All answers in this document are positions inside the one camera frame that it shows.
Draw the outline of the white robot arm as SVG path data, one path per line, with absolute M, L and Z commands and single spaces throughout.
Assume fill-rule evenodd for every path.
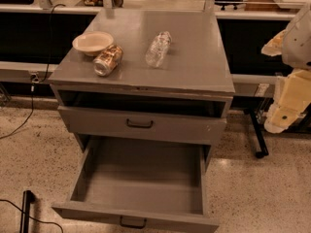
M 270 133 L 287 130 L 311 103 L 311 10 L 306 3 L 287 27 L 263 46 L 265 55 L 281 55 L 293 68 L 275 84 L 273 103 L 264 128 Z

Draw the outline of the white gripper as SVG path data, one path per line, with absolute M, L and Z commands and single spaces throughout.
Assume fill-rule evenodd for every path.
M 281 55 L 285 33 L 282 30 L 276 34 L 262 47 L 261 53 L 268 56 Z M 282 133 L 298 119 L 310 103 L 311 72 L 296 69 L 285 77 L 277 103 L 273 103 L 268 109 L 264 129 L 273 134 Z

